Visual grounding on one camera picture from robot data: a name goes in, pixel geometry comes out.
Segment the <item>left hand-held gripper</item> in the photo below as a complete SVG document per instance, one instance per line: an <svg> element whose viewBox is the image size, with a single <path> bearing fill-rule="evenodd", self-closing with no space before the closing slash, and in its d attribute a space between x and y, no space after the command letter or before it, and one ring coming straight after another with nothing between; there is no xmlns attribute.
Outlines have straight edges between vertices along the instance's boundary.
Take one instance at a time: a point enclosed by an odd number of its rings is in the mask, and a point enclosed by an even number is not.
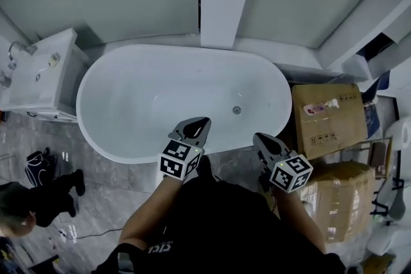
<svg viewBox="0 0 411 274"><path fill-rule="evenodd" d="M158 154L157 169L164 175L184 181L198 167L211 128L208 117L181 121L169 133Z"/></svg>

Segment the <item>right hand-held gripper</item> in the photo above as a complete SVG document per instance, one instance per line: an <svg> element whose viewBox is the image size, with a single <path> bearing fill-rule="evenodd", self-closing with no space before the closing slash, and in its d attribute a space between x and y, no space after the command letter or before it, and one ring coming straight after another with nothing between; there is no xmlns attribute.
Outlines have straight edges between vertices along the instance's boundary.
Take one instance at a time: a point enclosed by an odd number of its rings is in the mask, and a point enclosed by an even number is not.
<svg viewBox="0 0 411 274"><path fill-rule="evenodd" d="M255 133L253 145L265 165L260 174L260 184L265 192L277 187L291 193L306 185L313 166L304 155L290 152L283 141L265 133Z"/></svg>

